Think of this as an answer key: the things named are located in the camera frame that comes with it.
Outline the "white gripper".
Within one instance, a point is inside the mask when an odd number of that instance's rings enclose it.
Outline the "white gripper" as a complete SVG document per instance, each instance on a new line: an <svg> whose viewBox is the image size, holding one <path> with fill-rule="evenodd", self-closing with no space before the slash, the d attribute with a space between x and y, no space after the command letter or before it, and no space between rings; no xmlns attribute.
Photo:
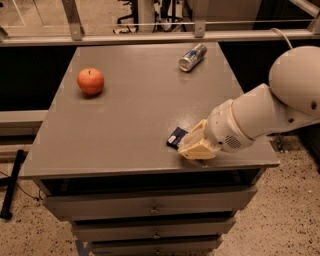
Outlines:
<svg viewBox="0 0 320 256"><path fill-rule="evenodd" d="M220 150L234 153L253 143L254 140L241 130L236 120L233 101L227 100L183 137L178 152L189 160L208 160L215 158Z"/></svg>

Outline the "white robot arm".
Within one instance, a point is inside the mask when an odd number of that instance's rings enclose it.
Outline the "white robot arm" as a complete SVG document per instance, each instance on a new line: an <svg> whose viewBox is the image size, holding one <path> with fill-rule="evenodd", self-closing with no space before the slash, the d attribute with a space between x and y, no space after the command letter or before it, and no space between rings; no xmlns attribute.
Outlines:
<svg viewBox="0 0 320 256"><path fill-rule="evenodd" d="M248 148L260 137L320 122L320 48L301 46L276 59L269 83L213 109L179 144L191 160Z"/></svg>

